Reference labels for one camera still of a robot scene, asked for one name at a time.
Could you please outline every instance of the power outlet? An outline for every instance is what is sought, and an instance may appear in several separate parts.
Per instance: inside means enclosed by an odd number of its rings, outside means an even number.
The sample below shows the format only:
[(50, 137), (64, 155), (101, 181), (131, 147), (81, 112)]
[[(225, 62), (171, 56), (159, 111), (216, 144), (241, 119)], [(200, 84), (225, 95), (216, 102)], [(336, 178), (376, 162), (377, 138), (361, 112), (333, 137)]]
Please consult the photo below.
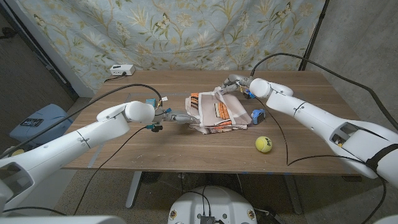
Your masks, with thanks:
[(122, 75), (123, 72), (126, 72), (126, 75), (132, 75), (136, 68), (134, 65), (113, 65), (110, 70), (112, 75)]

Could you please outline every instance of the blue object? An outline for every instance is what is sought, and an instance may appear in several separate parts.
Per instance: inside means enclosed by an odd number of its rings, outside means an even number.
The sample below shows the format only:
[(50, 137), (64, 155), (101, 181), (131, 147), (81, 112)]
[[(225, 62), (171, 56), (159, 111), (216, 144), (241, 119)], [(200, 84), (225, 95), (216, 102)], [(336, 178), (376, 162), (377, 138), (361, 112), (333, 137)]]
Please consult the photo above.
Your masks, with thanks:
[[(23, 120), (22, 123), (18, 124), (18, 126), (16, 126), (9, 135), (14, 139), (23, 142), (66, 116), (67, 113), (61, 107), (50, 104)], [(41, 123), (38, 123), (38, 125), (35, 126), (26, 126), (24, 125), (24, 122), (27, 120), (41, 120)], [(72, 122), (73, 120), (68, 119), (27, 144), (37, 147), (59, 138), (67, 131)]]
[(259, 124), (265, 117), (266, 111), (264, 109), (254, 110), (253, 113), (251, 113), (253, 124)]
[(149, 105), (152, 105), (152, 106), (154, 106), (154, 108), (156, 108), (156, 99), (155, 98), (146, 99), (145, 103), (149, 104)]
[(249, 95), (250, 99), (254, 99), (256, 97), (249, 90), (245, 90), (245, 92)]

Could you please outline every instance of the small blue box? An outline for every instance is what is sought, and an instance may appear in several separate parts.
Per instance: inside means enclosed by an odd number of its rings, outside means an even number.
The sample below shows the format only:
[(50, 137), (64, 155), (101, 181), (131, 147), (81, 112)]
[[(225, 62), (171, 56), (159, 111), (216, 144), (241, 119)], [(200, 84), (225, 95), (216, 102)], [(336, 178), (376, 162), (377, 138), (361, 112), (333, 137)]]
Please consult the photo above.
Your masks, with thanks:
[(259, 124), (265, 117), (266, 111), (264, 109), (254, 110), (253, 113), (251, 113), (253, 124)]

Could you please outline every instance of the cable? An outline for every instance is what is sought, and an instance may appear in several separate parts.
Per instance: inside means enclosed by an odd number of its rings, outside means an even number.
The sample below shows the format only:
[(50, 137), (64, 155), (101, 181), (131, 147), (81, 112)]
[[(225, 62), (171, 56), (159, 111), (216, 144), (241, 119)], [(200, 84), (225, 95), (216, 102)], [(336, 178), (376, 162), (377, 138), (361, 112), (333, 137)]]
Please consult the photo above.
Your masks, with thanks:
[(255, 99), (258, 100), (258, 101), (261, 103), (261, 105), (264, 107), (264, 109), (267, 111), (267, 113), (269, 113), (269, 115), (272, 117), (272, 119), (274, 119), (274, 121), (276, 122), (276, 124), (278, 124), (278, 127), (279, 127), (279, 129), (280, 129), (280, 131), (281, 131), (281, 133), (282, 133), (282, 135), (283, 135), (283, 137), (284, 137), (284, 139), (285, 139), (285, 145), (286, 145), (286, 165), (287, 165), (287, 163), (289, 162), (289, 151), (287, 150), (287, 140), (286, 140), (286, 137), (285, 137), (284, 130), (283, 130), (282, 127), (279, 125), (278, 121), (274, 118), (274, 116), (272, 115), (272, 113), (269, 112), (269, 110), (267, 110), (266, 106), (262, 103), (262, 101), (259, 100), (258, 98), (255, 98)]
[(181, 194), (184, 194), (184, 186), (182, 184), (182, 173), (180, 173), (181, 175)]
[[(209, 203), (209, 200), (207, 199), (206, 196), (204, 196), (203, 194), (198, 193), (198, 192), (193, 192), (193, 191), (191, 191), (191, 190), (187, 191), (186, 193), (195, 193), (195, 194), (201, 195), (202, 198), (205, 198), (206, 201), (207, 201), (207, 204), (208, 204), (208, 206), (209, 206), (209, 216), (210, 216), (210, 214), (211, 214), (210, 203)], [(206, 216), (206, 215), (205, 215), (205, 203), (203, 203), (203, 216)]]
[(83, 191), (83, 195), (81, 196), (80, 201), (79, 201), (79, 203), (78, 203), (78, 205), (77, 205), (77, 207), (76, 207), (76, 210), (75, 210), (75, 212), (73, 213), (73, 215), (76, 215), (76, 212), (77, 212), (77, 210), (79, 209), (79, 206), (80, 206), (80, 204), (81, 204), (81, 201), (83, 200), (83, 197), (85, 196), (86, 191), (87, 191), (87, 189), (88, 189), (88, 186), (89, 186), (91, 180), (93, 179), (94, 175), (100, 170), (100, 168), (101, 168), (103, 165), (106, 164), (106, 162), (108, 162), (110, 159), (112, 159), (112, 157), (113, 157), (114, 155), (116, 155), (116, 153), (118, 153), (118, 152), (120, 151), (120, 149), (122, 149), (122, 147), (123, 147), (133, 136), (135, 136), (139, 131), (141, 131), (141, 130), (143, 130), (143, 129), (146, 129), (146, 126), (142, 127), (141, 129), (139, 129), (138, 131), (136, 131), (132, 136), (130, 136), (130, 137), (123, 143), (123, 145), (120, 146), (120, 148), (119, 148), (118, 150), (116, 150), (116, 152), (114, 152), (114, 154), (113, 154), (109, 159), (107, 159), (104, 163), (102, 163), (102, 164), (98, 167), (98, 169), (94, 172), (94, 174), (93, 174), (93, 175), (91, 176), (91, 178), (89, 179), (89, 181), (88, 181), (88, 183), (87, 183), (87, 185), (86, 185), (86, 188), (85, 188), (85, 190)]
[[(350, 157), (346, 157), (346, 156), (337, 156), (337, 155), (318, 155), (318, 156), (307, 156), (307, 157), (303, 157), (300, 159), (296, 159), (294, 161), (292, 161), (291, 163), (288, 164), (288, 166), (292, 165), (295, 162), (304, 160), (304, 159), (311, 159), (311, 158), (316, 158), (316, 157), (337, 157), (337, 158), (342, 158), (342, 159), (349, 159), (351, 161), (355, 161), (355, 162), (359, 162), (361, 164), (364, 164), (366, 167), (372, 169), (372, 167), (370, 167), (369, 165), (367, 165), (365, 162), (358, 160), (358, 159), (353, 159)], [(386, 187), (386, 182), (384, 181), (384, 179), (376, 172), (376, 170), (373, 170), (373, 172), (379, 177), (379, 179), (381, 180), (381, 183), (383, 184), (383, 195), (380, 199), (380, 202), (378, 203), (378, 205), (376, 206), (376, 208), (374, 208), (374, 210), (372, 211), (372, 213), (365, 219), (365, 221), (362, 222), (362, 224), (366, 223), (367, 221), (369, 221), (369, 219), (377, 212), (377, 210), (380, 208), (380, 206), (383, 204), (384, 199), (386, 198), (386, 194), (387, 194), (387, 187)]]
[(119, 79), (119, 78), (121, 78), (121, 77), (125, 77), (126, 74), (127, 74), (126, 72), (123, 72), (121, 76), (106, 79), (104, 82), (108, 82), (108, 81), (111, 81), (111, 80)]
[(46, 211), (50, 211), (50, 212), (54, 212), (57, 213), (59, 215), (67, 215), (65, 213), (62, 212), (58, 212), (57, 210), (51, 209), (51, 208), (44, 208), (44, 207), (35, 207), (35, 206), (29, 206), (29, 207), (19, 207), (19, 208), (10, 208), (7, 210), (2, 211), (3, 213), (6, 212), (12, 212), (12, 211), (16, 211), (16, 210), (23, 210), (23, 209), (38, 209), (38, 210), (46, 210)]
[(207, 187), (207, 183), (206, 183), (206, 185), (205, 185), (205, 187), (203, 188), (203, 191), (202, 191), (202, 193), (201, 193), (201, 196), (202, 196), (202, 198), (201, 198), (201, 202), (203, 203), (203, 215), (205, 215), (205, 202), (204, 202), (204, 196), (205, 196), (205, 188)]
[(245, 197), (245, 196), (244, 196), (244, 193), (243, 193), (243, 188), (242, 188), (241, 179), (239, 178), (239, 175), (238, 175), (238, 174), (236, 174), (236, 177), (238, 178), (239, 186), (241, 187), (242, 196)]
[(162, 114), (166, 114), (167, 112), (166, 111), (164, 111), (163, 113), (161, 113), (161, 114), (155, 114), (155, 116), (159, 116), (159, 115), (162, 115)]
[[(356, 162), (362, 163), (362, 164), (366, 165), (367, 167), (369, 167), (365, 162), (363, 162), (363, 161), (361, 161), (361, 160), (353, 159), (353, 158), (345, 157), (345, 156), (337, 156), (337, 155), (307, 156), (307, 157), (303, 157), (303, 158), (300, 158), (300, 159), (296, 159), (296, 160), (294, 160), (294, 161), (292, 161), (292, 162), (289, 163), (289, 151), (288, 151), (288, 149), (287, 149), (287, 141), (286, 141), (285, 134), (284, 134), (284, 132), (283, 132), (281, 126), (279, 125), (278, 121), (273, 117), (273, 115), (267, 110), (266, 106), (262, 103), (262, 101), (259, 100), (258, 98), (256, 98), (256, 99), (263, 105), (264, 109), (271, 115), (272, 119), (274, 119), (274, 121), (278, 124), (279, 129), (280, 129), (280, 131), (282, 132), (282, 135), (283, 135), (283, 137), (284, 137), (284, 139), (285, 139), (285, 145), (286, 145), (286, 165), (287, 165), (287, 166), (290, 166), (290, 165), (292, 165), (293, 163), (298, 162), (298, 161), (301, 161), (301, 160), (304, 160), (304, 159), (310, 159), (310, 158), (316, 158), (316, 157), (337, 157), (337, 158), (343, 158), (343, 159), (349, 159), (349, 160), (352, 160), (352, 161), (356, 161)], [(363, 223), (366, 223), (367, 221), (369, 221), (369, 219), (375, 214), (375, 212), (376, 212), (376, 211), (380, 208), (380, 206), (383, 204), (384, 199), (386, 198), (386, 194), (387, 194), (387, 188), (386, 188), (386, 183), (385, 183), (384, 179), (383, 179), (375, 170), (374, 170), (374, 173), (380, 178), (380, 180), (381, 180), (381, 182), (382, 182), (382, 184), (383, 184), (383, 195), (382, 195), (382, 197), (381, 197), (381, 200), (380, 200), (379, 204), (378, 204), (378, 205), (376, 206), (376, 208), (372, 211), (372, 213), (365, 219), (365, 221), (362, 222), (362, 224), (363, 224)]]
[(397, 121), (391, 116), (391, 114), (388, 112), (388, 110), (386, 109), (386, 107), (384, 107), (384, 105), (381, 103), (379, 97), (376, 95), (376, 93), (375, 93), (371, 88), (367, 87), (366, 85), (362, 85), (362, 84), (360, 84), (360, 83), (357, 83), (357, 82), (355, 82), (355, 81), (352, 81), (352, 80), (350, 80), (350, 79), (348, 79), (348, 78), (342, 77), (341, 75), (337, 74), (336, 72), (334, 72), (334, 71), (332, 71), (332, 70), (330, 70), (330, 69), (327, 69), (327, 68), (325, 68), (324, 66), (319, 65), (319, 64), (317, 64), (317, 63), (315, 63), (315, 62), (313, 62), (313, 61), (311, 61), (311, 60), (309, 60), (309, 59), (306, 59), (306, 58), (304, 58), (304, 57), (301, 57), (301, 56), (298, 56), (298, 55), (293, 55), (293, 54), (287, 54), (287, 53), (276, 53), (276, 54), (272, 54), (272, 55), (266, 56), (264, 59), (262, 59), (261, 61), (259, 61), (259, 63), (257, 63), (256, 66), (253, 67), (253, 69), (251, 70), (250, 77), (253, 77), (253, 76), (254, 76), (254, 71), (256, 70), (256, 68), (257, 68), (263, 61), (265, 61), (265, 60), (267, 60), (267, 59), (269, 59), (269, 58), (271, 58), (271, 57), (278, 56), (278, 55), (286, 55), (286, 56), (290, 56), (290, 57), (295, 57), (295, 58), (302, 59), (302, 60), (304, 60), (304, 61), (306, 61), (306, 62), (309, 62), (309, 63), (311, 63), (311, 64), (313, 64), (313, 65), (315, 65), (315, 66), (317, 66), (317, 67), (319, 67), (319, 68), (322, 68), (323, 70), (329, 72), (330, 74), (332, 74), (332, 75), (334, 75), (334, 76), (336, 76), (336, 77), (338, 77), (338, 78), (340, 78), (340, 79), (342, 79), (342, 80), (344, 80), (344, 81), (346, 81), (346, 82), (349, 82), (349, 83), (351, 83), (351, 84), (354, 84), (354, 85), (356, 85), (356, 86), (358, 86), (358, 87), (361, 87), (362, 89), (368, 91), (368, 92), (370, 93), (370, 95), (373, 97), (374, 101), (376, 102), (376, 104), (377, 104), (377, 106), (379, 107), (379, 109), (381, 110), (381, 112), (384, 114), (384, 116), (385, 116), (385, 117), (388, 119), (388, 121), (393, 125), (393, 127), (396, 128), (396, 130), (398, 130), (398, 123), (397, 123)]
[(116, 91), (119, 91), (119, 90), (122, 90), (122, 89), (125, 89), (125, 88), (128, 88), (128, 87), (132, 87), (132, 86), (143, 86), (143, 87), (146, 87), (146, 88), (148, 88), (148, 89), (153, 90), (153, 91), (157, 94), (157, 96), (159, 97), (159, 103), (160, 103), (160, 106), (162, 106), (162, 103), (163, 103), (163, 102), (161, 101), (161, 100), (162, 100), (162, 96), (160, 95), (160, 93), (159, 93), (158, 91), (156, 91), (156, 90), (155, 90), (154, 88), (152, 88), (151, 86), (145, 85), (145, 84), (140, 84), (140, 83), (128, 84), (128, 85), (125, 85), (125, 86), (116, 88), (116, 89), (114, 89), (114, 90), (111, 90), (111, 91), (109, 91), (109, 92), (107, 92), (107, 93), (105, 93), (105, 94), (103, 94), (103, 95), (101, 95), (101, 96), (95, 98), (94, 100), (91, 100), (91, 101), (90, 101), (89, 103), (87, 103), (85, 106), (83, 106), (82, 108), (76, 110), (76, 111), (73, 112), (72, 114), (70, 114), (70, 115), (68, 115), (68, 116), (66, 116), (66, 117), (64, 117), (64, 118), (62, 118), (61, 120), (57, 121), (56, 123), (53, 123), (53, 124), (50, 125), (49, 127), (45, 128), (43, 131), (41, 131), (41, 132), (35, 134), (34, 136), (30, 137), (29, 139), (23, 141), (22, 143), (19, 143), (17, 146), (14, 146), (12, 149), (10, 149), (10, 150), (4, 152), (3, 154), (1, 154), (0, 159), (3, 158), (3, 157), (5, 157), (6, 155), (12, 154), (12, 153), (15, 152), (16, 150), (18, 150), (21, 146), (23, 146), (23, 145), (27, 144), (28, 142), (30, 142), (31, 140), (33, 140), (33, 139), (39, 137), (40, 135), (42, 135), (42, 134), (44, 134), (45, 132), (47, 132), (48, 130), (54, 128), (54, 127), (57, 126), (58, 124), (60, 124), (60, 123), (62, 123), (62, 122), (64, 122), (64, 121), (66, 121), (67, 119), (71, 118), (73, 115), (75, 115), (75, 114), (81, 112), (82, 110), (84, 110), (85, 108), (89, 107), (90, 105), (92, 105), (93, 103), (97, 102), (98, 100), (104, 98), (105, 96), (108, 96), (108, 95), (110, 95), (110, 94), (112, 94), (112, 93), (114, 93), (114, 92), (116, 92)]

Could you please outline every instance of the fabric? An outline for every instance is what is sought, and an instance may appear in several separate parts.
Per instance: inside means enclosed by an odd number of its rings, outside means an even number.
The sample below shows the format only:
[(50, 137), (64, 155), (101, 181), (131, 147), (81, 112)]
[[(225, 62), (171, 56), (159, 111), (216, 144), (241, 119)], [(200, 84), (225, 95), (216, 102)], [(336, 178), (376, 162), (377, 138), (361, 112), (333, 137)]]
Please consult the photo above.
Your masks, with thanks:
[(239, 100), (230, 94), (222, 95), (221, 87), (205, 93), (192, 93), (185, 100), (185, 109), (191, 116), (200, 120), (200, 124), (190, 127), (203, 134), (223, 133), (236, 129), (247, 129), (251, 117)]
[[(78, 77), (98, 90), (114, 64), (250, 70), (303, 55), (325, 0), (16, 0)], [(258, 70), (296, 70), (277, 57)]]

